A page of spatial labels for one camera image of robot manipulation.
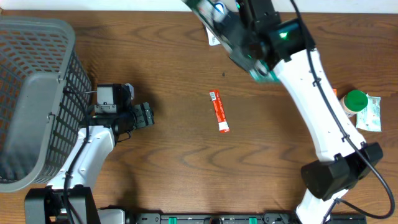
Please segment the green white package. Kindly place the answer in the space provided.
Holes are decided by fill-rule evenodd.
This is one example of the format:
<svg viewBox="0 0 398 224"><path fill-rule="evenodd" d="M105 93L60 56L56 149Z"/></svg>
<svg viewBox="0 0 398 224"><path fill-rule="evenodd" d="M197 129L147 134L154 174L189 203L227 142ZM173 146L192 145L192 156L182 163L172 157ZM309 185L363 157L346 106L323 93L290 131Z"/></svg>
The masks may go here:
<svg viewBox="0 0 398 224"><path fill-rule="evenodd" d="M183 0L202 24L211 30L229 53L229 58L258 83L278 83L275 73L249 50L253 41L239 16L222 1Z"/></svg>

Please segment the red stick sachet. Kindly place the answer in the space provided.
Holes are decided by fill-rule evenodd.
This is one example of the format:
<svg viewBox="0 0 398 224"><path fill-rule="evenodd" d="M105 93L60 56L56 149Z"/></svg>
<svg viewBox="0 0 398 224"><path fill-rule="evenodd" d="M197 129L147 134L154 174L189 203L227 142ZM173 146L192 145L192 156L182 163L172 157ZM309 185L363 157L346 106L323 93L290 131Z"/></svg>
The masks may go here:
<svg viewBox="0 0 398 224"><path fill-rule="evenodd" d="M209 94L215 109L216 118L218 120L219 131L220 133L228 133L230 129L226 120L220 92L219 90L210 90Z"/></svg>

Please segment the green lid jar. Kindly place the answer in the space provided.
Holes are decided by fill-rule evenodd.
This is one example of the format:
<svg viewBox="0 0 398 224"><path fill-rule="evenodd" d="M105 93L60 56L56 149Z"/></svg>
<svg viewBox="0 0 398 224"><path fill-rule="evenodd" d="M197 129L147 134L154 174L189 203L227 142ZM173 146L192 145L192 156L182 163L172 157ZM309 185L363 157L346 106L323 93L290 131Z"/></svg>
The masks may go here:
<svg viewBox="0 0 398 224"><path fill-rule="evenodd" d="M360 90L352 90L340 99L340 105L350 118L367 107L368 97Z"/></svg>

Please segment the mint green snack packet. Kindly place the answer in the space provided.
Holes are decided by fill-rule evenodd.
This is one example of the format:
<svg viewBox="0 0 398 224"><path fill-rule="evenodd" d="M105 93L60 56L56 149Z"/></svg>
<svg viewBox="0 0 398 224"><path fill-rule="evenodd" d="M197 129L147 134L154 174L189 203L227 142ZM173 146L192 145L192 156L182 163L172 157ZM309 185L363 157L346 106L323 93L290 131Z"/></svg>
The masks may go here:
<svg viewBox="0 0 398 224"><path fill-rule="evenodd" d="M356 116L356 128L371 131L381 132L381 98L378 96L369 96L368 105L360 111Z"/></svg>

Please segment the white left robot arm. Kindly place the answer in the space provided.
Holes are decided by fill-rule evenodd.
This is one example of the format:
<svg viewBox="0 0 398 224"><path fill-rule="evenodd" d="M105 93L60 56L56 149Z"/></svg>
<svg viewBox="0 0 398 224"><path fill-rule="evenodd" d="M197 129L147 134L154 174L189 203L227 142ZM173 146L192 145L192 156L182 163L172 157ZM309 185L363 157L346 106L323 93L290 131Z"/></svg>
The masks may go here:
<svg viewBox="0 0 398 224"><path fill-rule="evenodd" d="M26 223L134 223L125 208L97 208L93 188L120 136L152 126L148 103L133 105L130 84L99 84L97 103L85 110L78 139L62 168L46 187L30 189L24 200Z"/></svg>

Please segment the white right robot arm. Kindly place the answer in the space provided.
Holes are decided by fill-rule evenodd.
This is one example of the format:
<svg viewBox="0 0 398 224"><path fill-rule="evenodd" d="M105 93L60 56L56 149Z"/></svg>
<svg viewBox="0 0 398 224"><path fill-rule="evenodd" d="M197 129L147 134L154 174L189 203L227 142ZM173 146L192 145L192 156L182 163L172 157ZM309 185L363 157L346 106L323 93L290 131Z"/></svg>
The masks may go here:
<svg viewBox="0 0 398 224"><path fill-rule="evenodd" d="M307 187L296 208L300 223L324 223L359 180L376 171L383 153L368 144L343 111L302 17L282 22L271 2L238 1L238 13L210 14L231 59L252 75L280 81L311 134L317 160L302 167Z"/></svg>

